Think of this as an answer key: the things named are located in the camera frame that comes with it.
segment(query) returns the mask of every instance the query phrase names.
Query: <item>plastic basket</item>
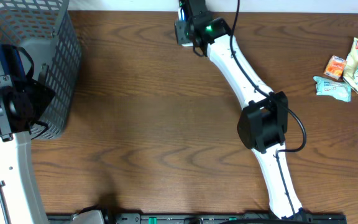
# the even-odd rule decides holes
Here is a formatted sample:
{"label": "plastic basket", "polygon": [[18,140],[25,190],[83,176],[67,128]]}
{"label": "plastic basket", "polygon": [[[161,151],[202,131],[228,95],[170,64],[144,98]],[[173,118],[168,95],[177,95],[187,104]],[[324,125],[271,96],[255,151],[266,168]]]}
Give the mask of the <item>plastic basket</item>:
{"label": "plastic basket", "polygon": [[[80,67],[81,48],[67,7],[68,0],[0,0],[0,44],[25,48],[34,61],[33,79],[56,93],[40,118],[49,130],[38,139],[62,134]],[[32,137],[43,129],[35,124]]]}

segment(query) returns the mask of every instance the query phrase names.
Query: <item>white arm segment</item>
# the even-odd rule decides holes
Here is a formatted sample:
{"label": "white arm segment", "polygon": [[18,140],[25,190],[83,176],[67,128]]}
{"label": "white arm segment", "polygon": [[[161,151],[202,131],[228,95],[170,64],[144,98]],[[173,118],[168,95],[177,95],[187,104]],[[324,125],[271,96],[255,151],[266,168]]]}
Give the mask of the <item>white arm segment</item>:
{"label": "white arm segment", "polygon": [[[266,149],[265,154],[262,154],[255,149],[253,149],[252,152],[254,152],[256,158],[258,159],[260,168],[262,169],[262,173],[264,175],[268,190],[270,209],[278,218],[288,218],[292,216],[293,213],[288,197],[285,194],[280,169],[278,168],[277,160],[275,158],[276,151],[280,149],[285,149],[285,144],[282,146],[280,144],[276,144]],[[302,204],[296,196],[292,185],[290,171],[288,170],[287,160],[285,159],[285,152],[281,152],[278,156],[280,158],[280,165],[283,171],[285,184],[287,185],[294,211],[295,213],[298,213],[299,209],[302,208]]]}
{"label": "white arm segment", "polygon": [[[246,58],[243,56],[235,37],[233,37],[233,49],[236,52],[237,59],[240,61],[241,66],[247,72],[248,76],[250,76],[252,81],[258,85],[263,92],[273,92],[273,90],[258,77],[254,69],[252,69]],[[215,39],[215,43],[208,44],[208,58],[220,69],[226,80],[229,82],[231,88],[234,90],[234,93],[240,102],[241,108],[248,106],[249,101],[251,100],[258,102],[265,99],[263,95],[255,91],[255,88],[252,87],[248,79],[237,66],[236,61],[232,58],[229,35],[219,37]],[[262,173],[264,175],[270,200],[270,209],[278,218],[283,218],[290,217],[293,215],[293,213],[288,198],[285,195],[285,189],[280,175],[280,170],[278,168],[276,158],[274,157],[276,150],[279,149],[285,149],[285,145],[283,144],[280,146],[277,144],[272,146],[267,149],[265,154],[262,154],[255,149],[252,151],[258,159]],[[287,185],[287,189],[296,213],[299,211],[299,208],[302,207],[302,204],[300,203],[293,189],[290,172],[288,170],[287,161],[285,159],[285,153],[281,152],[279,157],[285,183]]]}
{"label": "white arm segment", "polygon": [[[28,132],[13,134],[13,140],[0,138],[0,181],[12,224],[49,223],[40,198],[31,161]],[[5,223],[0,204],[0,223]]]}

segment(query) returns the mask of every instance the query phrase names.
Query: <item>white wall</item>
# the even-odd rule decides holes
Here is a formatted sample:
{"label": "white wall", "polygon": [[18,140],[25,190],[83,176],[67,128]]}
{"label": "white wall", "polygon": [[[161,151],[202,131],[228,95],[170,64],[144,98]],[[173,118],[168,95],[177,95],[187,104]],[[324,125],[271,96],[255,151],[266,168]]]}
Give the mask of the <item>white wall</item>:
{"label": "white wall", "polygon": [[[232,12],[237,0],[206,0],[211,11]],[[178,0],[70,0],[71,10],[177,11]],[[358,13],[358,0],[241,0],[243,12]]]}

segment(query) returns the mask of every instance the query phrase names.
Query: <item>wooden table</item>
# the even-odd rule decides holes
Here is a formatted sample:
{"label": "wooden table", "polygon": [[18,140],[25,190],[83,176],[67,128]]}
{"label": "wooden table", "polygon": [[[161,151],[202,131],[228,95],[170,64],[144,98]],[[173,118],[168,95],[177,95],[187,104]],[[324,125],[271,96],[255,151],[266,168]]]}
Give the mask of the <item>wooden table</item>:
{"label": "wooden table", "polygon": [[[48,213],[96,203],[145,213],[269,208],[258,162],[236,133],[239,103],[207,58],[177,46],[176,13],[70,15],[84,55],[70,119],[62,138],[32,148]],[[305,124],[306,148],[288,155],[303,206],[358,223],[358,95],[316,96],[313,80],[330,56],[346,57],[358,15],[244,13],[236,37]],[[286,139],[288,148],[301,141],[292,119]]]}

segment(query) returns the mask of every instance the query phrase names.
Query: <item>blue packet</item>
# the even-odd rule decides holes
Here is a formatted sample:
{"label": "blue packet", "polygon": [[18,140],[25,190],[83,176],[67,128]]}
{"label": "blue packet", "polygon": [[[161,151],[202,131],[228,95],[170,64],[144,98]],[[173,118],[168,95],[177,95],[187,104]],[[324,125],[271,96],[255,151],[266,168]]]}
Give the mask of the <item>blue packet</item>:
{"label": "blue packet", "polygon": [[337,100],[351,101],[351,87],[347,83],[339,83],[327,78],[313,77],[317,82],[316,90],[318,96],[333,96]]}

